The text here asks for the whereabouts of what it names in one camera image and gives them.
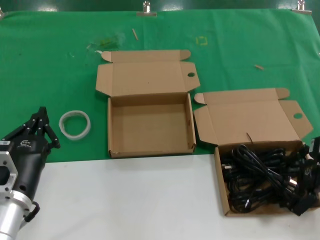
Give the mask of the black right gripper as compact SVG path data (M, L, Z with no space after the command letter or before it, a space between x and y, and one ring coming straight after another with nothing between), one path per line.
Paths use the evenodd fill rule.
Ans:
M320 137L315 137L310 142L310 153L320 153ZM297 216L301 216L308 209L312 208L316 204L316 195L320 191L320 162L307 154L300 165L301 177L300 186L306 192L307 195L302 197L291 208L291 212Z

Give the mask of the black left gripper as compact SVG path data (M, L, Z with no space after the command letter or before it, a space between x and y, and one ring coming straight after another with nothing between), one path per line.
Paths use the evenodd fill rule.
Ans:
M2 137L0 150L9 152L17 170L12 190L33 201L48 154L51 149L60 147L60 141L50 126L45 106L41 106L28 121Z

